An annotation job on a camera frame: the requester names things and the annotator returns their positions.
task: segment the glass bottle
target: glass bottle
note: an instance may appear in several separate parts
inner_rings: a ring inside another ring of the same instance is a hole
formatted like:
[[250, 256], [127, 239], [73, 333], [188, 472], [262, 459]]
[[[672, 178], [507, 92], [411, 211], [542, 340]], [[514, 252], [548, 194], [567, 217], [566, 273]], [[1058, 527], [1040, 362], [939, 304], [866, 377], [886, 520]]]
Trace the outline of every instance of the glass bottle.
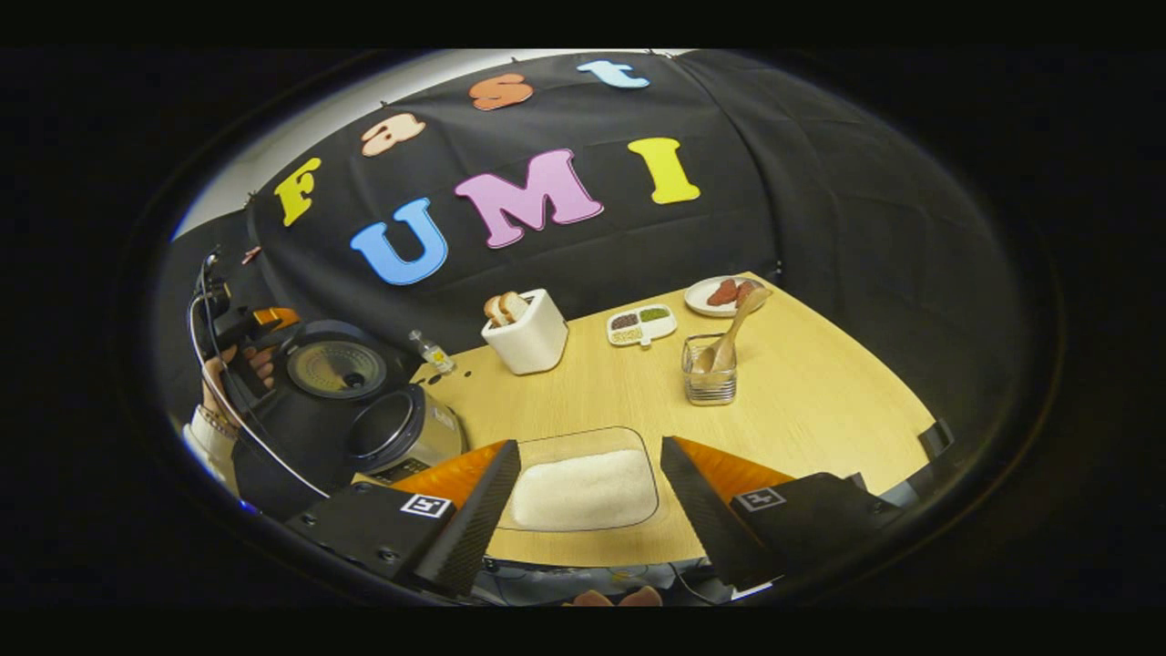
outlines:
[[417, 347], [417, 353], [421, 358], [426, 359], [426, 362], [434, 366], [434, 369], [442, 374], [449, 374], [450, 372], [457, 369], [457, 365], [454, 362], [445, 351], [433, 343], [433, 340], [427, 340], [421, 337], [421, 331], [414, 331], [409, 333], [409, 339]]

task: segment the cable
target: cable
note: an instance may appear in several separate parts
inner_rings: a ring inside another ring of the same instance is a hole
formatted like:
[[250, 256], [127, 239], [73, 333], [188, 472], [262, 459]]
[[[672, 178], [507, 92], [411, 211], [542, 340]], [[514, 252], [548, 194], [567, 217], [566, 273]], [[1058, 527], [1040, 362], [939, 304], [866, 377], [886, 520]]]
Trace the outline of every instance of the cable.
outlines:
[[[218, 358], [219, 362], [223, 362], [223, 354], [219, 352], [218, 345], [215, 343], [215, 338], [213, 338], [213, 336], [215, 336], [215, 322], [213, 322], [213, 318], [211, 318], [210, 298], [208, 297], [208, 294], [206, 294], [206, 260], [208, 259], [210, 259], [210, 258], [208, 256], [208, 258], [203, 259], [203, 262], [199, 266], [199, 270], [198, 270], [198, 287], [199, 287], [199, 292], [198, 292], [198, 295], [196, 295], [196, 297], [194, 298], [194, 301], [191, 301], [191, 303], [190, 303], [190, 310], [187, 312], [188, 317], [189, 317], [189, 323], [190, 323], [190, 344], [194, 346], [195, 358], [198, 359], [198, 371], [202, 373], [203, 382], [211, 390], [211, 394], [215, 395], [215, 400], [218, 402], [219, 408], [222, 408], [222, 409], [226, 410], [227, 412], [230, 412], [231, 417], [233, 417], [234, 421], [239, 423], [239, 426], [241, 426], [243, 430], [246, 431], [247, 435], [251, 436], [251, 438], [253, 440], [255, 440], [255, 443], [259, 444], [259, 446], [264, 447], [264, 451], [266, 451], [268, 456], [271, 456], [276, 463], [279, 463], [281, 467], [283, 467], [285, 470], [287, 470], [287, 472], [289, 474], [292, 474], [293, 477], [295, 477], [295, 479], [297, 481], [300, 481], [304, 486], [311, 488], [311, 491], [314, 493], [318, 494], [319, 496], [322, 496], [324, 499], [330, 499], [329, 495], [324, 491], [322, 491], [322, 489], [317, 488], [316, 486], [311, 485], [310, 481], [308, 481], [307, 479], [304, 479], [303, 477], [301, 477], [287, 463], [283, 463], [283, 459], [281, 459], [279, 456], [276, 456], [275, 452], [272, 451], [271, 447], [267, 446], [267, 443], [265, 443], [264, 440], [261, 440], [259, 438], [259, 436], [257, 436], [254, 433], [254, 431], [251, 430], [251, 426], [248, 426], [247, 423], [244, 422], [243, 418], [239, 417], [238, 412], [236, 412], [236, 410], [234, 410], [234, 407], [231, 403], [229, 403], [223, 397], [223, 395], [218, 390], [218, 387], [215, 386], [215, 383], [211, 381], [210, 374], [206, 372], [206, 361], [203, 360], [202, 352], [198, 348], [198, 339], [195, 336], [195, 306], [198, 305], [198, 301], [203, 301], [204, 308], [206, 310], [206, 323], [208, 323], [208, 327], [209, 327], [210, 334], [211, 334], [211, 340], [210, 340], [211, 348], [215, 351], [215, 357]], [[236, 358], [243, 358], [243, 354], [241, 353], [236, 353]], [[239, 389], [236, 386], [234, 380], [231, 379], [230, 376], [227, 376], [226, 380], [227, 380], [227, 383], [232, 386], [232, 390], [234, 392], [236, 396], [239, 396]], [[255, 417], [254, 411], [252, 411], [248, 408], [247, 412], [251, 415], [252, 419], [254, 419], [255, 424], [260, 428], [260, 430], [264, 431], [264, 433], [266, 435], [267, 430], [264, 429], [262, 423], [259, 422], [259, 418]]]
[[680, 581], [680, 585], [684, 586], [684, 590], [687, 590], [688, 592], [690, 592], [693, 594], [693, 597], [700, 599], [701, 601], [703, 601], [704, 604], [707, 604], [709, 606], [721, 606], [721, 604], [718, 604], [716, 601], [711, 601], [711, 600], [709, 600], [709, 598], [704, 597], [703, 594], [701, 594], [701, 593], [696, 592], [695, 590], [688, 587], [688, 581], [684, 580], [684, 577], [680, 576], [680, 572], [676, 571], [676, 566], [675, 565], [673, 565], [672, 563], [668, 563], [668, 566], [672, 567], [672, 573], [676, 574], [676, 580]]

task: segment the spice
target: spice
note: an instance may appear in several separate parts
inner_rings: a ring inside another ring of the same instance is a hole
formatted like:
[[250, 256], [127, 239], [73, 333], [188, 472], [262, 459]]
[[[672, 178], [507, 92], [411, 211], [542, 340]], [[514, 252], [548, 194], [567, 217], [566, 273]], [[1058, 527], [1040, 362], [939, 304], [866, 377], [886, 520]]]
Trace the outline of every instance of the spice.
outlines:
[[635, 318], [634, 313], [624, 313], [617, 316], [611, 322], [611, 330], [618, 331], [619, 327], [627, 327], [628, 325], [635, 325], [639, 320]]
[[668, 316], [668, 310], [662, 306], [653, 306], [640, 311], [640, 320], [652, 320]]
[[632, 327], [631, 331], [620, 331], [619, 333], [613, 334], [611, 339], [617, 343], [631, 343], [639, 340], [642, 337], [644, 332], [640, 331], [639, 327]]

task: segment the pink letter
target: pink letter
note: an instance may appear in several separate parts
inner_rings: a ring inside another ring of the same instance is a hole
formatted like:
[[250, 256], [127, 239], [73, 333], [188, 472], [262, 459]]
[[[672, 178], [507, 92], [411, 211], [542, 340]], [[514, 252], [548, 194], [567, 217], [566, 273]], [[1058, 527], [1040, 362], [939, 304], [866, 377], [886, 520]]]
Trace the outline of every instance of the pink letter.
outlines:
[[535, 155], [527, 169], [525, 189], [484, 172], [462, 182], [454, 192], [473, 202], [490, 230], [486, 245], [500, 248], [522, 238], [522, 228], [511, 225], [503, 210], [535, 230], [542, 230], [548, 197], [555, 205], [555, 213], [550, 214], [555, 223], [574, 223], [603, 211], [603, 205], [588, 196], [575, 176], [574, 156], [566, 148]]

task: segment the wooden table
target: wooden table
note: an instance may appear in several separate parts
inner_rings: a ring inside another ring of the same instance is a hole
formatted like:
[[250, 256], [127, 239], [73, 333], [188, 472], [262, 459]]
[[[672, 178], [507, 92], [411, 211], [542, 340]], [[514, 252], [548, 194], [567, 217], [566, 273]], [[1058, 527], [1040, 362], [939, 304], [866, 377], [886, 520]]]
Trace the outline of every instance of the wooden table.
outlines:
[[[704, 556], [660, 471], [663, 436], [702, 443], [794, 478], [861, 472], [876, 495], [926, 465], [916, 436], [935, 421], [923, 404], [836, 325], [766, 285], [774, 294], [749, 317], [737, 339], [738, 389], [731, 405], [694, 407], [684, 397], [680, 373], [684, 339], [722, 333], [731, 323], [689, 309], [684, 289], [568, 322], [562, 361], [550, 372], [515, 376], [484, 346], [455, 354], [458, 368], [451, 376], [433, 386], [422, 383], [462, 417], [470, 449], [606, 426], [627, 426], [646, 443], [660, 494], [660, 508], [648, 522], [575, 534], [499, 529], [486, 555], [571, 567]], [[548, 291], [554, 297], [554, 289]], [[646, 350], [611, 346], [607, 317], [648, 303], [672, 308], [676, 332]], [[435, 374], [426, 365], [414, 380]]]

